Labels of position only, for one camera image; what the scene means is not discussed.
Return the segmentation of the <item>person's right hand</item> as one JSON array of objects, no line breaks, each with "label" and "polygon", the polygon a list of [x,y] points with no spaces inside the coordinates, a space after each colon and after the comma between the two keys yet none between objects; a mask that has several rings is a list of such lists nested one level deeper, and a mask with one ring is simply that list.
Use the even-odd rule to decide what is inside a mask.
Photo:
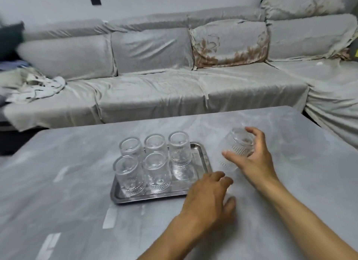
[{"label": "person's right hand", "polygon": [[260,193],[265,194],[270,185],[280,184],[280,181],[266,145],[264,132],[255,127],[245,127],[245,129],[255,135],[255,148],[254,152],[247,157],[247,164],[236,164],[236,166]]}]

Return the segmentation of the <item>person's left hand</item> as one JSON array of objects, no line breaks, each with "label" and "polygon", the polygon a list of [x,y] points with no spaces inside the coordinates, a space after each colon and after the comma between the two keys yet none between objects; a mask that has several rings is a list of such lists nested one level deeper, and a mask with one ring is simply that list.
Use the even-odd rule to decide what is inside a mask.
[{"label": "person's left hand", "polygon": [[226,192],[232,184],[233,180],[228,176],[220,182],[208,183],[207,174],[204,174],[188,190],[180,213],[194,213],[207,219],[216,219],[213,228],[226,224],[228,221],[222,221],[222,212],[227,201],[224,201]]}]

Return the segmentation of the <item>clear ribbed drinking glass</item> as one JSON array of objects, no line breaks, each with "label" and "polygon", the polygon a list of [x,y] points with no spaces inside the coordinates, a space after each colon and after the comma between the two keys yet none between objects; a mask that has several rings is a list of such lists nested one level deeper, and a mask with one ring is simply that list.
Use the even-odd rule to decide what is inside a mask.
[{"label": "clear ribbed drinking glass", "polygon": [[119,144],[121,155],[132,155],[137,157],[140,161],[144,159],[144,147],[137,137],[128,137],[122,140]]},{"label": "clear ribbed drinking glass", "polygon": [[113,170],[120,189],[127,197],[140,194],[146,187],[146,179],[139,158],[123,155],[115,160]]},{"label": "clear ribbed drinking glass", "polygon": [[168,145],[165,137],[161,134],[151,134],[144,140],[146,155],[159,152],[168,158]]},{"label": "clear ribbed drinking glass", "polygon": [[184,131],[175,131],[169,135],[168,144],[174,177],[180,181],[197,179],[197,174],[191,164],[189,135]]},{"label": "clear ribbed drinking glass", "polygon": [[152,193],[157,194],[170,187],[172,184],[172,174],[166,155],[161,152],[147,154],[142,165]]},{"label": "clear ribbed drinking glass", "polygon": [[255,135],[246,131],[244,127],[234,127],[219,144],[219,164],[224,173],[234,172],[237,166],[227,160],[223,151],[230,151],[236,155],[249,157],[254,151]]}]

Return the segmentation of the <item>person's right forearm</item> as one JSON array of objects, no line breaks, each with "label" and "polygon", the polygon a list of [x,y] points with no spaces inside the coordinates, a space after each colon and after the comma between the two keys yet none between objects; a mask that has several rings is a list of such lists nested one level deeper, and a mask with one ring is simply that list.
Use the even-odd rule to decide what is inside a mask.
[{"label": "person's right forearm", "polygon": [[255,178],[255,188],[272,204],[293,239],[309,260],[358,260],[358,252],[276,178]]}]

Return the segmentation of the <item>person's left forearm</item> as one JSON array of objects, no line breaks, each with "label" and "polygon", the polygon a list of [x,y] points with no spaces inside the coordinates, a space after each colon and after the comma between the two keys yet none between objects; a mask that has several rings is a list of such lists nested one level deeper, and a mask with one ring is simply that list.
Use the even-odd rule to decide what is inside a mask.
[{"label": "person's left forearm", "polygon": [[215,223],[216,219],[182,212],[137,260],[184,260]]}]

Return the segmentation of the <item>stainless steel tray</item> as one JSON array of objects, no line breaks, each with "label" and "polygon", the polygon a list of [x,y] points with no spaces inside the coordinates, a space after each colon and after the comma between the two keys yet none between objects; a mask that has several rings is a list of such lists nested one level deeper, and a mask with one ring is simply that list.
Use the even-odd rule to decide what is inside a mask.
[{"label": "stainless steel tray", "polygon": [[159,199],[169,199],[183,197],[191,185],[202,178],[205,173],[212,173],[212,168],[207,156],[207,152],[199,142],[190,142],[191,161],[185,166],[176,166],[169,159],[169,168],[172,172],[172,182],[165,190],[152,192],[148,185],[142,192],[133,196],[126,196],[120,189],[120,184],[114,178],[110,199],[115,205],[132,204],[135,202],[156,201]]}]

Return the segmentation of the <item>grey covered corner sofa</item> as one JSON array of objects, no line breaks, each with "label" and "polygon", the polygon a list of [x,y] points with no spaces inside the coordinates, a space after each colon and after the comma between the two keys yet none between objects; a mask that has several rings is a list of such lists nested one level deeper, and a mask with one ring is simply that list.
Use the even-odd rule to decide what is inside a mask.
[{"label": "grey covered corner sofa", "polygon": [[[189,30],[228,19],[266,24],[268,20],[260,5],[110,21],[66,20],[24,24],[22,43],[114,32],[181,27]],[[0,62],[0,71],[16,68],[34,67],[21,58]],[[290,106],[307,114],[320,127],[358,149],[358,34],[348,47],[330,58],[270,62],[266,57],[261,63],[232,67],[124,75],[117,71],[114,77],[65,81],[64,90],[52,97],[26,104],[0,103],[0,154],[16,152],[42,129],[276,106]]]}]

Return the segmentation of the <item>floral grey back cushion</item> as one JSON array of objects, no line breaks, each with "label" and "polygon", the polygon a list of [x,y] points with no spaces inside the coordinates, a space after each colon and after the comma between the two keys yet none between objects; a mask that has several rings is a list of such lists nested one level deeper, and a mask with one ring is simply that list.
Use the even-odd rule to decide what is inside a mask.
[{"label": "floral grey back cushion", "polygon": [[194,69],[264,62],[270,42],[265,22],[228,19],[189,29]]}]

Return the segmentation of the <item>plain grey back cushion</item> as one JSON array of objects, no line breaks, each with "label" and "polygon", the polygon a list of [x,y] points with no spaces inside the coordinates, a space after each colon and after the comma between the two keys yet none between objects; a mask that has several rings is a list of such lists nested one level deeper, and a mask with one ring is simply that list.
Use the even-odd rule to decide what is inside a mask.
[{"label": "plain grey back cushion", "polygon": [[114,32],[111,45],[120,75],[194,68],[189,30],[185,27]]},{"label": "plain grey back cushion", "polygon": [[110,34],[27,41],[16,51],[48,78],[74,81],[117,75]]},{"label": "plain grey back cushion", "polygon": [[268,61],[316,60],[348,47],[358,34],[358,20],[352,14],[267,20],[267,29]]}]

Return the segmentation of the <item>floral throw pillow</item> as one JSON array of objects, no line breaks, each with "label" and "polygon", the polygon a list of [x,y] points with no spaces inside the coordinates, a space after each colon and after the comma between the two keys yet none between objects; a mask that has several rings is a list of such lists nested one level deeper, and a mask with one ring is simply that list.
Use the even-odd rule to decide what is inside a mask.
[{"label": "floral throw pillow", "polygon": [[293,20],[315,16],[337,15],[345,12],[342,0],[262,0],[268,20]]}]

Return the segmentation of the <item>pile of white clothes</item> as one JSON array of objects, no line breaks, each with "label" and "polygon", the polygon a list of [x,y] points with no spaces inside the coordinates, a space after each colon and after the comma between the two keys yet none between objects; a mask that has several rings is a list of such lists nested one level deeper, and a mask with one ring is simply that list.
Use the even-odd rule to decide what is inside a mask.
[{"label": "pile of white clothes", "polygon": [[64,78],[47,78],[34,68],[0,71],[0,103],[30,103],[52,97],[64,90],[65,86]]}]

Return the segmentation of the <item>dark cushion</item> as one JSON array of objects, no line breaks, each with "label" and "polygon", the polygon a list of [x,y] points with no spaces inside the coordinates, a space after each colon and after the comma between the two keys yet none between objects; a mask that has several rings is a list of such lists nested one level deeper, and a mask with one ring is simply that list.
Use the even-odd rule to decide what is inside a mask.
[{"label": "dark cushion", "polygon": [[0,62],[19,60],[16,48],[24,41],[24,22],[0,26]]}]

